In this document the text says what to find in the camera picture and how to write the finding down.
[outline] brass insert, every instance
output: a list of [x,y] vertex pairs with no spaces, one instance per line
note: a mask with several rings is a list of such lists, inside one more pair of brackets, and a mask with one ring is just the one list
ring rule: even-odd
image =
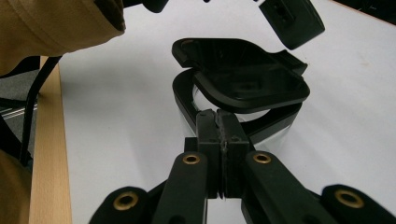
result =
[[334,194],[338,202],[343,203],[346,206],[352,208],[362,208],[364,206],[364,202],[361,197],[352,191],[339,189]]
[[113,206],[119,211],[125,211],[137,204],[139,197],[132,191],[123,192],[114,200]]
[[269,156],[267,156],[267,155],[265,155],[263,153],[254,155],[253,159],[256,162],[263,163],[263,164],[271,162],[271,157],[269,157]]
[[196,155],[187,155],[183,158],[184,163],[188,165],[194,165],[200,161],[199,157]]

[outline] brown fabric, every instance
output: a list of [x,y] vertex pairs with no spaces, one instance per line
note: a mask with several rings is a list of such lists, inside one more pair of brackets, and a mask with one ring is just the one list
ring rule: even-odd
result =
[[29,222],[32,176],[13,157],[0,150],[0,223]]
[[0,76],[27,56],[59,56],[122,35],[122,11],[121,0],[1,0]]

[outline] tan cloth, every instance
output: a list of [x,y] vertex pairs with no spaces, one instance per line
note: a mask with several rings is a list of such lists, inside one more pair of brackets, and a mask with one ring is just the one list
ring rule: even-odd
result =
[[31,186],[30,173],[0,150],[0,223],[28,223]]
[[60,56],[122,35],[121,0],[1,0],[0,76],[23,58]]

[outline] white table surface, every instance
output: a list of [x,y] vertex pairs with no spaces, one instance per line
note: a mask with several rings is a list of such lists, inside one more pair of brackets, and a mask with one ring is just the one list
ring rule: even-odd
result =
[[[291,51],[311,94],[282,147],[272,149],[308,188],[360,189],[396,214],[396,27],[313,0],[324,34]],[[125,35],[61,60],[73,223],[88,223],[125,186],[152,189],[183,150],[171,54],[184,37],[246,39],[285,49],[253,1],[171,0],[161,14],[125,9]],[[245,223],[238,200],[210,201],[209,224]]]

